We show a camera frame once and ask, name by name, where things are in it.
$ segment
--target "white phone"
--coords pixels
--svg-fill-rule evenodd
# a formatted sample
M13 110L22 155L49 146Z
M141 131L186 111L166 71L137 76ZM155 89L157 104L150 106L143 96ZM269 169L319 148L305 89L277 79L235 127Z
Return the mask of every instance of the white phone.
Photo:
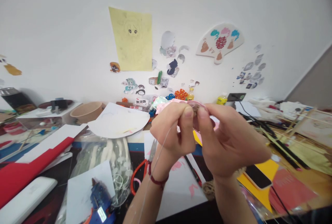
M250 165L247 167L244 175L255 185L257 189L263 190L272 186L272 182L263 172L257 168L256 165Z

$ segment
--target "fingernail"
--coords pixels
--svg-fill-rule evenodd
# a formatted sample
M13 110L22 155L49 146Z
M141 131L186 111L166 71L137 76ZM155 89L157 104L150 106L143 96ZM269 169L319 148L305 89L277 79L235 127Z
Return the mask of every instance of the fingernail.
M186 108L184 109L184 116L185 116L186 118L190 118L190 117L192 117L192 116L193 116L193 113L194 113L194 111L192 110L191 107L186 107Z
M209 118L209 113L202 107L198 108L197 114L200 119Z

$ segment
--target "white wall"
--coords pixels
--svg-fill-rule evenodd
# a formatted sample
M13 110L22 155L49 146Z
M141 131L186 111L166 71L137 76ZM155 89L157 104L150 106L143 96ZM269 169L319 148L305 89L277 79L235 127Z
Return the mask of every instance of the white wall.
M195 99L202 102L223 91L284 99L332 42L332 0L0 0L0 54L23 72L12 76L0 65L0 78L6 86L31 89L37 104L55 97L115 102L125 96L121 82L129 77L147 94L161 93L148 85L156 71L109 71L117 60L109 6L152 14L153 57L164 73L170 61L159 54L162 33L174 31L177 46L190 46L169 86L177 90L190 79L200 81ZM214 65L195 51L222 22L234 23L245 43ZM245 89L236 76L255 59L257 44L267 63L265 81ZM1 99L0 109L5 107Z

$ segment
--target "red paper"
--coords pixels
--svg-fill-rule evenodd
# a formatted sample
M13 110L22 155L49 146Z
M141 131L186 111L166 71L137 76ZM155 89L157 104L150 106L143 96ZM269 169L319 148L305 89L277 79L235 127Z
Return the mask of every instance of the red paper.
M286 169L281 169L277 171L273 179L273 187L281 198L287 210L296 208L302 203L305 203L317 196L312 190L310 190L302 182L297 180ZM269 200L272 207L278 213L286 213L273 189L270 190Z

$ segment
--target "hand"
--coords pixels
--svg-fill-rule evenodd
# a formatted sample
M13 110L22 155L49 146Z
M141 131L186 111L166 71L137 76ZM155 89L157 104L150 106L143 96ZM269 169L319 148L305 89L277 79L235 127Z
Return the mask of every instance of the hand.
M175 160L173 164L180 157L195 151L193 116L191 106L172 102L151 123L151 134L160 145L164 144L165 152ZM180 127L180 133L177 132L177 125Z
M233 173L252 164L265 162L271 151L264 137L230 106L206 104L210 114L220 120L214 131L209 113L202 107L197 118L202 136L205 163L216 180L229 178Z

